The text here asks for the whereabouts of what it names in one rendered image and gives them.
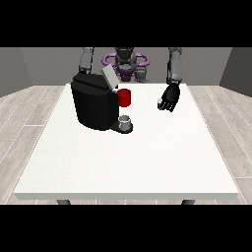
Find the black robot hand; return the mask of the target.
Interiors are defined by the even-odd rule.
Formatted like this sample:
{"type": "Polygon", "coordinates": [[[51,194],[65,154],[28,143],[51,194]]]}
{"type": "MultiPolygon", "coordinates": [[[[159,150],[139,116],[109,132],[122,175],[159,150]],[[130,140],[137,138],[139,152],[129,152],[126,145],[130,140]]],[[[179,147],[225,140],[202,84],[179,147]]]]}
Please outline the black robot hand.
{"type": "Polygon", "coordinates": [[[177,84],[170,84],[161,96],[162,109],[172,112],[179,101],[180,88],[177,84]]]}

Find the red pod holder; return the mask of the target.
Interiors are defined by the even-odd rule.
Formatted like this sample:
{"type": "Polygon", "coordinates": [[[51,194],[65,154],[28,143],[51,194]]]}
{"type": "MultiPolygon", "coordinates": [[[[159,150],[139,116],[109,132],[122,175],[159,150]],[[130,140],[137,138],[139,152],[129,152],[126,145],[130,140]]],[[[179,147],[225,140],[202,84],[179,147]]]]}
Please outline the red pod holder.
{"type": "Polygon", "coordinates": [[[118,105],[121,107],[127,107],[131,104],[131,91],[128,89],[120,89],[117,92],[118,105]]]}

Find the pale grey machine lid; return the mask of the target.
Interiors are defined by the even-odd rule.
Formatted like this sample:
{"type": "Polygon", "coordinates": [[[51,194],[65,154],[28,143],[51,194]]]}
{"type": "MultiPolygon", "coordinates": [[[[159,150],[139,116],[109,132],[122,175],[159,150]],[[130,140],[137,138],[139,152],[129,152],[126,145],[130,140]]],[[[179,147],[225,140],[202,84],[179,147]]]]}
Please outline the pale grey machine lid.
{"type": "Polygon", "coordinates": [[[103,77],[106,79],[107,84],[109,85],[109,87],[114,90],[116,88],[116,86],[119,84],[119,80],[112,68],[111,65],[107,65],[105,67],[103,67],[100,70],[101,74],[103,75],[103,77]]]}

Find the black coffee machine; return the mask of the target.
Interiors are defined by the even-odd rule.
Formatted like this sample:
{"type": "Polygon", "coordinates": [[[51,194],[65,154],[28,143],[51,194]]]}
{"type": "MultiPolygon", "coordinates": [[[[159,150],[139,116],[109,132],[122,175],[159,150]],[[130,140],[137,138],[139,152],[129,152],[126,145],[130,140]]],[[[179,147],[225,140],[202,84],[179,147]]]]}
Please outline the black coffee machine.
{"type": "Polygon", "coordinates": [[[103,75],[79,72],[71,83],[78,120],[84,126],[98,131],[114,130],[121,134],[133,131],[119,129],[118,91],[109,88],[103,75]]]}

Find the small grey cup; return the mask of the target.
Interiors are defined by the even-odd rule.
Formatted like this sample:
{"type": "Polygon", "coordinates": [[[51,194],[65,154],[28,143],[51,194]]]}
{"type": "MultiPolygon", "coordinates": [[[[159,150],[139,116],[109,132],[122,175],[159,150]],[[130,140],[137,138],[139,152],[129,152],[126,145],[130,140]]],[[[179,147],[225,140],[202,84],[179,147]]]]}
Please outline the small grey cup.
{"type": "Polygon", "coordinates": [[[118,118],[119,121],[119,129],[122,131],[127,131],[131,127],[131,119],[128,115],[121,115],[118,118]]]}

